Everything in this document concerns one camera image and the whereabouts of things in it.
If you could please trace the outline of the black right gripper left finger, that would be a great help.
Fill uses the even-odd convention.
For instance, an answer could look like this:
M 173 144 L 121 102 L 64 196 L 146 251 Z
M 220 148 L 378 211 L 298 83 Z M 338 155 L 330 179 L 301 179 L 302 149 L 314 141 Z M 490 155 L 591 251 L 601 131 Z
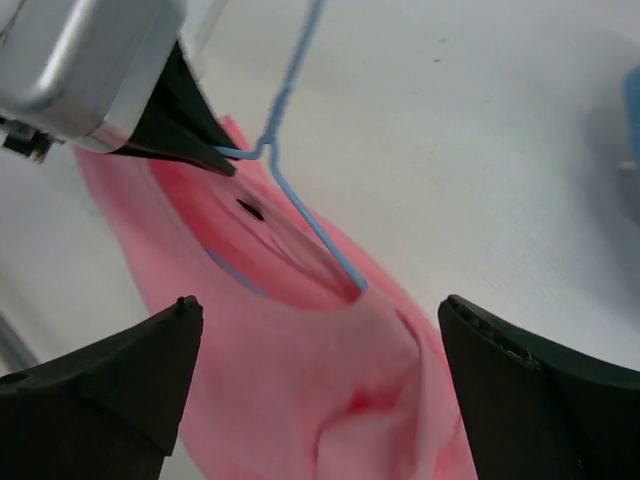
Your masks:
M 159 478 L 202 332 L 202 306 L 181 297 L 131 328 L 2 376 L 2 478 Z

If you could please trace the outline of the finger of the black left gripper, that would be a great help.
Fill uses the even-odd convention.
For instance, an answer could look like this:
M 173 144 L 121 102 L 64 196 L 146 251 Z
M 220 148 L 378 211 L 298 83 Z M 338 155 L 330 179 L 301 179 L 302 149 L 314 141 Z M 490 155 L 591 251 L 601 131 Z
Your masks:
M 218 146 L 236 144 L 209 108 L 178 40 L 107 41 L 109 153 L 232 176 L 236 168 Z

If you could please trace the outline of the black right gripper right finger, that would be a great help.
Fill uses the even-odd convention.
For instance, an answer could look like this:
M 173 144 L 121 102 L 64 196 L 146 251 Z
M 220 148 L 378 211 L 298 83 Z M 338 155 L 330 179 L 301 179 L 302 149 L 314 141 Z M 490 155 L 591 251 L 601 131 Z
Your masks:
M 639 374 L 451 295 L 438 309 L 481 479 L 636 479 Z

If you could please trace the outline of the blue t shirt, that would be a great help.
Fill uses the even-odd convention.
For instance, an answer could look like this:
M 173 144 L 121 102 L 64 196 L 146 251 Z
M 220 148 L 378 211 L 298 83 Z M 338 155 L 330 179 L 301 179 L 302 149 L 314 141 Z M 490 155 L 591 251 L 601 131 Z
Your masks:
M 631 168 L 639 172 L 639 67 L 630 70 L 623 86 L 623 104 L 626 115 L 628 141 L 631 150 Z

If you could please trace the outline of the blue wire hanger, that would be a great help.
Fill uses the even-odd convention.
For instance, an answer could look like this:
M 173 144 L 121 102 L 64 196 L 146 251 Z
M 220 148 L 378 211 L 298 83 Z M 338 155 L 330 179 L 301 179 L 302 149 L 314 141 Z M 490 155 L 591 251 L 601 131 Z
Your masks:
M 289 59 L 280 88 L 273 98 L 264 129 L 261 136 L 256 140 L 253 149 L 242 150 L 218 145 L 213 146 L 213 149 L 225 158 L 249 161 L 257 161 L 263 156 L 264 150 L 268 149 L 268 168 L 277 186 L 300 214 L 305 223 L 318 237 L 321 243 L 326 247 L 329 253 L 339 263 L 340 267 L 344 270 L 354 285 L 360 292 L 365 292 L 367 289 L 367 282 L 364 276 L 341 252 L 330 235 L 296 194 L 280 169 L 279 132 L 290 97 L 295 89 L 297 79 L 304 66 L 305 59 L 312 44 L 324 7 L 325 1 L 323 0 L 313 0 L 309 2 L 304 24 L 300 30 L 300 35 Z

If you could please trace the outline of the pink t shirt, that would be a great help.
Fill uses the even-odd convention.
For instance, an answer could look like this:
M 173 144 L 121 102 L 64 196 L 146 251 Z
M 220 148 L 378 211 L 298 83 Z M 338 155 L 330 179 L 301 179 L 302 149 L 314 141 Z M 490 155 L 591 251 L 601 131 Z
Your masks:
M 76 158 L 148 310 L 203 307 L 181 435 L 206 477 L 475 477 L 436 330 L 338 234 L 360 290 L 260 163 Z

